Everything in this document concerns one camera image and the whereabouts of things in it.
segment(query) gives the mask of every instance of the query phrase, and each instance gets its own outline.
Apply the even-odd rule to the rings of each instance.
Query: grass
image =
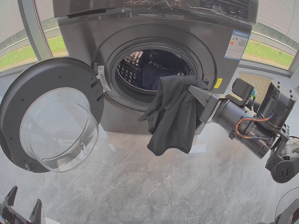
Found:
[[[52,52],[66,52],[66,48],[61,35],[48,39],[48,42]],[[245,49],[245,53],[278,62],[280,65],[283,65],[285,67],[289,67],[294,59],[293,56],[283,51],[266,46],[258,41],[253,40],[249,40],[248,45]],[[34,58],[35,54],[32,50],[32,47],[23,47],[1,57],[0,67]]]
[[[64,45],[61,35],[48,39],[48,43],[49,43],[49,46],[50,46],[52,52],[57,52],[57,51],[65,51],[66,52],[66,48],[65,48],[65,45]],[[1,57],[0,58],[0,67],[9,65],[9,64],[12,64],[15,62],[24,61],[24,60],[27,60],[30,58],[34,59],[35,54],[33,52],[32,47],[29,45],[29,46],[23,47],[21,49],[9,52],[5,56]]]
[[[275,48],[261,44],[259,41],[249,40],[245,53],[263,57],[275,62],[280,65],[289,67],[294,59],[293,56]]]

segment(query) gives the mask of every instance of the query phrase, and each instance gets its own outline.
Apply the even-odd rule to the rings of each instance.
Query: open door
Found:
[[[32,65],[10,85],[0,105],[0,145],[28,171],[65,172],[92,152],[104,97],[96,72],[73,58]]]

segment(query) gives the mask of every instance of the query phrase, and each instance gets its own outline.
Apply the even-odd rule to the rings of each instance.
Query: front-load washing machine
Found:
[[[53,6],[69,56],[99,74],[103,129],[149,134],[137,119],[155,97],[157,77],[194,74],[209,90],[225,92],[258,0],[53,0]]]
[[[106,131],[147,134],[138,117],[161,76],[193,74],[225,92],[258,0],[53,0],[68,57],[40,61],[0,105],[0,145],[17,166],[64,172]]]

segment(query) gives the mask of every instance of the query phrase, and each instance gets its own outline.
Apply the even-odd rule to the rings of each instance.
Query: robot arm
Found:
[[[290,127],[285,124],[297,101],[291,90],[272,80],[256,113],[246,107],[254,97],[254,87],[240,78],[235,80],[232,94],[226,96],[195,86],[188,90],[204,106],[200,121],[219,124],[229,138],[244,144],[260,159],[271,150],[266,169],[274,181],[288,182],[299,172],[299,138],[290,137]]]

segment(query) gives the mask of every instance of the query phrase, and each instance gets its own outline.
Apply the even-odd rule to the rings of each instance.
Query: marble floor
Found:
[[[238,72],[251,71],[239,69],[236,76]],[[0,96],[14,78],[0,80]],[[273,78],[290,85],[287,78]],[[291,135],[299,135],[298,115],[299,102],[288,120]],[[88,159],[61,174],[20,169],[0,149],[0,200],[17,185],[15,210],[29,218],[39,198],[43,217],[63,224],[257,224],[274,221],[280,198],[299,186],[299,175],[275,183],[264,168],[268,154],[259,160],[216,124],[195,136],[190,154],[167,150],[155,157],[146,148],[149,140],[100,127]],[[278,214],[295,198],[299,189],[285,196]]]

